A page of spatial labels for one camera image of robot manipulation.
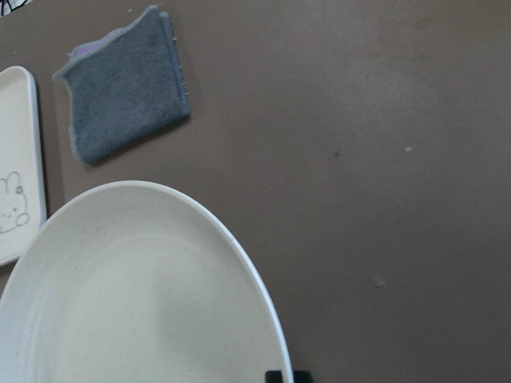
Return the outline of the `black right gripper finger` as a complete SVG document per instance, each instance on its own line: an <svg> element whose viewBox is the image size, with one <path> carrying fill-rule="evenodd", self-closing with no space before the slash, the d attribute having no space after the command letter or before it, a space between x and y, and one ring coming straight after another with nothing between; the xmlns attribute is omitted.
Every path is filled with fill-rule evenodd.
<svg viewBox="0 0 511 383"><path fill-rule="evenodd" d="M268 370L265 373L266 383L283 383L283 372L281 370ZM294 370L293 383L313 383L313 376L310 371Z"/></svg>

